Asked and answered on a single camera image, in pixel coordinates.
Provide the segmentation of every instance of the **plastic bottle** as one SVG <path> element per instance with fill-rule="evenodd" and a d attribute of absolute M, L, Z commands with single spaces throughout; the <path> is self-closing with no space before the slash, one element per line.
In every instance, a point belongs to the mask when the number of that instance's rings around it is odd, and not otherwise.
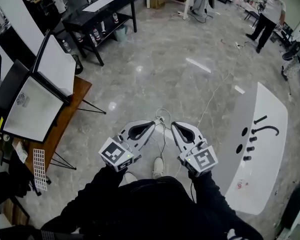
<path fill-rule="evenodd" d="M 82 39 L 82 37 L 81 37 L 81 34 L 80 33 L 78 33 L 78 32 L 75 32 L 75 37 L 76 37 L 76 39 L 78 39 L 78 41 L 79 41 L 79 43 L 81 43 L 82 41 L 83 41 L 83 39 Z"/>
<path fill-rule="evenodd" d="M 97 41 L 99 41 L 101 38 L 100 38 L 100 35 L 99 35 L 99 32 L 98 32 L 98 30 L 94 27 L 93 28 L 93 34 L 94 34 L 94 36 L 95 36 L 95 39 L 97 40 Z"/>
<path fill-rule="evenodd" d="M 95 38 L 92 36 L 92 34 L 90 34 L 90 37 L 92 39 L 92 42 L 94 44 L 95 47 L 97 47 L 97 41 L 95 40 Z"/>
<path fill-rule="evenodd" d="M 68 53 L 70 53 L 71 48 L 70 48 L 69 44 L 68 44 L 65 40 L 62 40 L 62 43 L 63 43 L 63 46 L 64 46 L 64 48 L 66 49 L 66 51 L 67 51 Z"/>
<path fill-rule="evenodd" d="M 116 13 L 113 14 L 113 19 L 115 24 L 119 23 L 118 15 Z"/>

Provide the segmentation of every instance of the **gray floor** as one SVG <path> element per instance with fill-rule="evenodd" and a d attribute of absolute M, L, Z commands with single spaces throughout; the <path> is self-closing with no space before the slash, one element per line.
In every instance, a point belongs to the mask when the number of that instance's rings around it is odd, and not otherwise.
<path fill-rule="evenodd" d="M 289 96 L 288 84 L 280 75 L 283 60 L 278 43 L 269 41 L 260 54 L 255 51 L 255 43 L 247 43 L 240 54 L 234 43 L 243 45 L 248 41 L 245 33 L 252 32 L 252 22 L 243 21 L 245 15 L 236 7 L 217 2 L 214 12 L 219 14 L 211 12 L 214 19 L 208 18 L 205 24 L 176 17 L 173 14 L 178 10 L 183 10 L 183 6 L 170 2 L 160 10 L 142 9 L 137 14 L 137 33 L 133 33 L 129 22 L 126 42 L 110 40 L 100 48 L 104 67 L 98 66 L 91 53 L 82 61 L 84 72 L 80 76 L 93 84 L 86 99 L 108 114 L 75 114 L 57 152 L 77 171 L 50 166 L 47 175 L 52 184 L 48 191 L 40 197 L 30 192 L 21 200 L 36 227 L 59 215 L 104 166 L 98 150 L 108 137 L 129 121 L 154 119 L 161 107 L 170 111 L 172 121 L 197 125 L 213 91 L 231 73 L 215 93 L 199 126 L 216 154 L 235 99 L 240 95 L 235 85 L 245 90 L 252 82 L 261 82 L 285 104 L 289 113 L 285 152 L 272 195 L 260 215 L 239 213 L 266 240 L 274 239 L 288 198 L 300 183 L 300 78 L 290 81 Z M 186 58 L 204 65 L 211 73 Z M 168 122 L 169 116 L 164 112 L 162 115 Z M 154 138 L 162 147 L 162 135 L 156 132 Z M 157 143 L 151 139 L 142 153 L 143 158 L 129 168 L 139 179 L 151 177 L 153 160 L 159 155 Z M 178 154 L 173 141 L 167 138 L 165 175 L 176 175 L 180 165 Z M 189 192 L 187 170 L 181 167 L 176 178 Z"/>

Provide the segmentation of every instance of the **white shirt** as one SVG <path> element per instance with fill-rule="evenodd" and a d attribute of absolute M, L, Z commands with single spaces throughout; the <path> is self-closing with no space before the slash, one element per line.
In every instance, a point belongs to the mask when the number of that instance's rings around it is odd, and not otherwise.
<path fill-rule="evenodd" d="M 264 0 L 265 9 L 262 12 L 270 21 L 279 23 L 282 13 L 286 12 L 286 5 L 282 0 Z"/>

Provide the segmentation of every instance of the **metal hairpin leg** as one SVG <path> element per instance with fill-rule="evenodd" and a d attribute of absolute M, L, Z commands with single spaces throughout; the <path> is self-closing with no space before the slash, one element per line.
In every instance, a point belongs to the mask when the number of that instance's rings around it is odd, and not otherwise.
<path fill-rule="evenodd" d="M 77 170 L 77 168 L 73 167 L 70 163 L 68 163 L 66 160 L 64 160 L 57 152 L 54 152 L 56 153 L 56 155 L 58 157 L 60 157 L 64 162 L 66 163 L 63 163 L 63 162 L 60 162 L 60 161 L 57 161 L 55 159 L 52 158 L 53 161 L 59 163 L 59 164 L 55 164 L 55 163 L 50 163 L 50 165 L 54 165 L 54 166 L 59 166 L 59 167 L 62 167 L 62 168 L 67 168 L 67 169 L 71 169 L 71 170 Z"/>
<path fill-rule="evenodd" d="M 90 105 L 91 107 L 97 109 L 97 110 L 100 110 L 100 111 L 94 111 L 94 110 L 89 110 L 89 109 L 83 109 L 83 108 L 78 108 L 78 110 L 83 110 L 83 111 L 89 111 L 89 112 L 95 112 L 95 113 L 101 113 L 101 114 L 107 114 L 107 112 L 103 111 L 102 109 L 96 107 L 95 105 L 91 104 L 90 102 L 86 101 L 85 99 L 82 100 L 84 103 Z"/>

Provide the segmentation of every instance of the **black hole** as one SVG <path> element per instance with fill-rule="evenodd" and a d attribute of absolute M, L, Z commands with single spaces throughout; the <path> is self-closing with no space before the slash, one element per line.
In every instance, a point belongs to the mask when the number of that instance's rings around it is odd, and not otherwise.
<path fill-rule="evenodd" d="M 241 136 L 245 136 L 247 134 L 247 132 L 248 132 L 248 128 L 246 127 L 243 129 Z"/>
<path fill-rule="evenodd" d="M 242 144 L 240 144 L 237 148 L 236 148 L 236 153 L 237 154 L 239 154 L 240 152 L 241 152 L 241 150 L 242 150 L 242 148 L 243 148 L 243 146 L 242 146 Z"/>

